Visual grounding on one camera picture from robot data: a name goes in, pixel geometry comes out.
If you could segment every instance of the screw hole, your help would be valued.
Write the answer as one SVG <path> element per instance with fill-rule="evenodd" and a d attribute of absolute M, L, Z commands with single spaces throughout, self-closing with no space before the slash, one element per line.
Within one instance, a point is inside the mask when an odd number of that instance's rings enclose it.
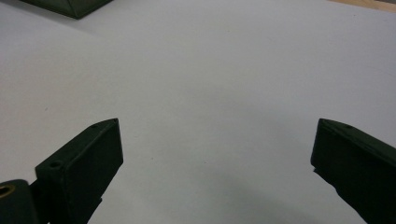
<path fill-rule="evenodd" d="M 52 169 L 58 169 L 62 166 L 61 161 L 53 161 L 52 163 L 49 164 L 49 167 Z"/>
<path fill-rule="evenodd" d="M 12 193 L 15 190 L 15 186 L 13 185 L 5 185 L 0 187 L 0 198 L 4 198 L 8 196 L 8 194 Z"/>

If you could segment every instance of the white table surface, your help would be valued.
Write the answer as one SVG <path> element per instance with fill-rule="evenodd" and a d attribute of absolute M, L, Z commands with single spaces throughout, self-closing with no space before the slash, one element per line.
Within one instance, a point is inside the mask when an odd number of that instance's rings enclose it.
<path fill-rule="evenodd" d="M 364 223 L 309 159 L 319 118 L 396 146 L 395 59 L 396 14 L 324 0 L 0 0 L 0 182 L 119 118 L 91 224 Z"/>

